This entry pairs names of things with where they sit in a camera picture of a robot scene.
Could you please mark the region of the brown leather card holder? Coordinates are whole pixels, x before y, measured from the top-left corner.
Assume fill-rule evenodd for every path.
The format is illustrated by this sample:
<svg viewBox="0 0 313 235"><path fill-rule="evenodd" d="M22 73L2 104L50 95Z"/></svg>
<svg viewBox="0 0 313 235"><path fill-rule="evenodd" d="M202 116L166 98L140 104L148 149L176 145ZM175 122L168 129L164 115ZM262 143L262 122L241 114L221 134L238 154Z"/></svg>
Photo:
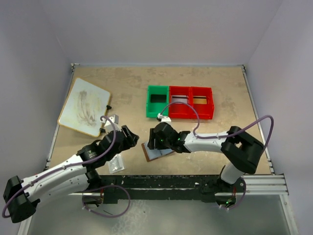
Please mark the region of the brown leather card holder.
<svg viewBox="0 0 313 235"><path fill-rule="evenodd" d="M151 162L153 160L159 159L161 157L170 155L172 153L174 153L174 151L172 149L163 149L163 150L158 150L158 149L149 149L147 146L147 143L143 143L142 145L142 149L144 152L144 156L146 158L147 162Z"/></svg>

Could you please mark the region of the white credit card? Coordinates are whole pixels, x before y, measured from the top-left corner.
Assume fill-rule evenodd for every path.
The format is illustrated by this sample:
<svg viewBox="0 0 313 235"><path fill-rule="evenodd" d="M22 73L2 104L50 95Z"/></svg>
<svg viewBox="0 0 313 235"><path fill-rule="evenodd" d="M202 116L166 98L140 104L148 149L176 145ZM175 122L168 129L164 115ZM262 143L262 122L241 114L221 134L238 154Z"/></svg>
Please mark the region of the white credit card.
<svg viewBox="0 0 313 235"><path fill-rule="evenodd" d="M171 102L188 103L188 96L187 95L172 95Z"/></svg>

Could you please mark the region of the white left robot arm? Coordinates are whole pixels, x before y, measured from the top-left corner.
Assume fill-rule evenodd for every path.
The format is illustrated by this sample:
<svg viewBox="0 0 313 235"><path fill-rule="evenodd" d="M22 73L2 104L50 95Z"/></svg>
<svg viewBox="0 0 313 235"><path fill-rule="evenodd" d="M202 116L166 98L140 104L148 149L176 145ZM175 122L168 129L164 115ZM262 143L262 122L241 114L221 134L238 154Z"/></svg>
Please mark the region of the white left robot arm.
<svg viewBox="0 0 313 235"><path fill-rule="evenodd" d="M123 125L113 128L103 139L84 146L53 168L23 179L18 176L10 178L3 194L2 217L19 223L31 217L41 203L57 196L99 190L103 182L97 168L135 147L138 140L139 136Z"/></svg>

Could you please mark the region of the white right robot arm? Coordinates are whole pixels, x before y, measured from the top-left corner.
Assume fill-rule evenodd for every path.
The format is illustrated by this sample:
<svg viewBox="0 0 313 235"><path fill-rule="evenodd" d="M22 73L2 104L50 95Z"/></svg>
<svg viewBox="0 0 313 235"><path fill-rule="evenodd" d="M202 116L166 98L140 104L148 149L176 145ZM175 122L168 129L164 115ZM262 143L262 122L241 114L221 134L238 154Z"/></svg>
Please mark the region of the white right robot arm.
<svg viewBox="0 0 313 235"><path fill-rule="evenodd" d="M170 124L161 122L150 129L144 149L151 159L172 152L223 153L229 163L222 169L217 184L220 190L230 191L241 176L256 172L265 146L238 126L221 133L197 136L191 131L177 132Z"/></svg>

